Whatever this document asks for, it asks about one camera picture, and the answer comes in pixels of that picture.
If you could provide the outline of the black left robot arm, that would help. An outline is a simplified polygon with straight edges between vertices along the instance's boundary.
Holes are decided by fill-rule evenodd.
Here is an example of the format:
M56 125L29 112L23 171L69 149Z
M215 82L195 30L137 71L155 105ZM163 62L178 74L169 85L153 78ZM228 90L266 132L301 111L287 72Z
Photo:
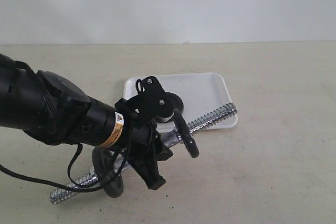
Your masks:
M170 119L175 110L158 79L138 80L137 95L114 106L86 95L66 78L33 71L1 55L1 126L22 130L46 145L93 147L92 162L100 188L122 191L118 157L136 171L149 189L165 184L158 162L172 156L157 131L156 118Z

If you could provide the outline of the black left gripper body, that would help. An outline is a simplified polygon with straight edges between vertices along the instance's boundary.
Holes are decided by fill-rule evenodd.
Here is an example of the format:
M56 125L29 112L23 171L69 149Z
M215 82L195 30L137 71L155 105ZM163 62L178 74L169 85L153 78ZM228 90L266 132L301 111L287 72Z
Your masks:
M120 99L116 109L127 117L128 128L125 133L128 161L166 161L173 152L164 144L163 136L156 130L154 118L159 114L150 102L140 98Z

